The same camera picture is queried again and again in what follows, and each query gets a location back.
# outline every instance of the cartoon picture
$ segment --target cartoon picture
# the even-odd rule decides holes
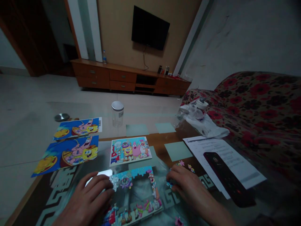
[[[52,143],[31,177],[75,166],[97,157],[98,136]]]
[[[110,166],[151,158],[146,137],[112,140]]]
[[[102,118],[62,122],[53,136],[53,140],[79,137],[90,133],[102,132]]]
[[[153,193],[145,193],[142,200],[134,203],[126,203],[120,197],[128,197],[133,186],[137,186],[138,181],[148,177]],[[117,193],[111,200],[111,206],[106,213],[101,225],[129,226],[138,223],[141,219],[149,217],[154,213],[163,210],[158,188],[151,166],[132,169],[116,175],[110,176],[113,189]]]

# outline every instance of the wall-mounted tv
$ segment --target wall-mounted tv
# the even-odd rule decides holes
[[[163,50],[170,23],[134,6],[132,41]]]

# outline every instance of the baseboard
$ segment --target baseboard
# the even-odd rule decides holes
[[[3,66],[0,66],[0,74],[30,76],[28,70],[26,69],[3,67]]]

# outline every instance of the paper document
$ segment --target paper document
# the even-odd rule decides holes
[[[227,142],[218,138],[206,137],[190,137],[183,139],[210,179],[220,192],[224,194],[226,199],[230,199],[224,186],[214,173],[213,169],[204,157],[205,152],[216,152],[230,168],[232,173],[238,178],[242,185],[249,189],[266,178],[236,150],[234,150]]]

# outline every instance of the wooden door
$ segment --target wooden door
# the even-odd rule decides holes
[[[40,0],[1,0],[4,33],[31,76],[58,71],[64,66]]]

